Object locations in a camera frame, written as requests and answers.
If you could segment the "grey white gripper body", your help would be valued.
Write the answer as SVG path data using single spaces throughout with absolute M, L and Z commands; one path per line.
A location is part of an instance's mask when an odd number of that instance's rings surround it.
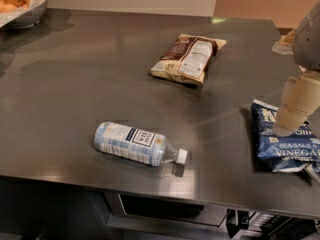
M 293 57 L 296 64 L 306 69 L 320 70 L 320 1 L 296 28 Z

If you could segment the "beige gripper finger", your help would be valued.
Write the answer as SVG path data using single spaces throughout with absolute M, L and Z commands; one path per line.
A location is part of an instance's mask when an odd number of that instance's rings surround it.
M 290 136 L 320 107 L 320 72 L 307 70 L 299 77 L 289 77 L 277 111 L 274 133 Z

